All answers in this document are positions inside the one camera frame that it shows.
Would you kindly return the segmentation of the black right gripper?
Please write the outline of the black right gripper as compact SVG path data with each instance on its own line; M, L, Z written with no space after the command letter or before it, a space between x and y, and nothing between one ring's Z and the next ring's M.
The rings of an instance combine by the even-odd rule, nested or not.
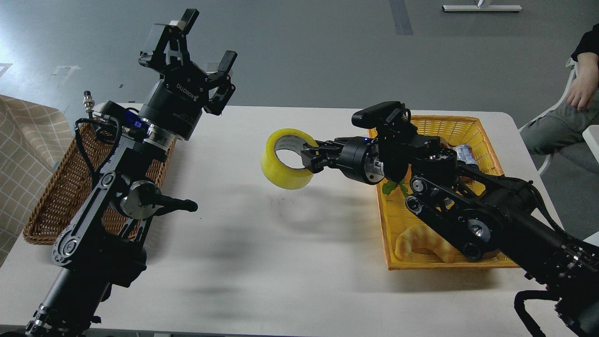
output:
M337 169L354 181L378 184L382 181L382 162L379 147L368 137L338 137L302 145L302 164L312 174L324 168Z

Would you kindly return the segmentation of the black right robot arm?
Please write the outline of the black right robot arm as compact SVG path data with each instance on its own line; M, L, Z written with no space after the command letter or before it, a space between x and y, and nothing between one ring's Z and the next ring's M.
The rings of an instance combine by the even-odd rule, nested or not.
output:
M556 301L555 310L580 337L599 332L598 247L566 233L552 220L531 181L493 176L458 160L438 136L423 136L401 102L357 111L354 126L377 136L340 137L302 145L302 164L312 173L341 170L354 181L399 182L411 173L406 207L470 260L500 251L544 291L522 291L515 310L534 337L543 336L526 312L526 300Z

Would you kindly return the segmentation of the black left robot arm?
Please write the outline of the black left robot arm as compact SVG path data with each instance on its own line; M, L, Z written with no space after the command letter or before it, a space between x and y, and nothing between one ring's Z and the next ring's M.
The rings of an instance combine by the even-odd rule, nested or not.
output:
M141 109L106 102L96 112L84 92L88 117L74 129L91 192L54 241L51 257L61 270L26 337L82 337L101 322L95 312L112 286L129 287L147 269L144 242L152 219L197 211L192 200L163 195L147 171L167 161L176 139L190 139L203 112L220 115L235 91L230 71L237 53L226 51L212 73L190 59L187 36L198 15L188 8L180 20L152 27L139 64L159 80Z

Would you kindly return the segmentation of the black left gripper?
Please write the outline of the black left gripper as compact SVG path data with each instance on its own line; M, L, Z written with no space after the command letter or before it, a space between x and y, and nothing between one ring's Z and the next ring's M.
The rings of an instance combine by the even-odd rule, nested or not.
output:
M221 115L236 87L231 83L238 53L226 51L208 74L190 59L187 35L199 10L187 8L178 21L152 26L139 63L159 73L139 115L176 137L189 140L203 112Z

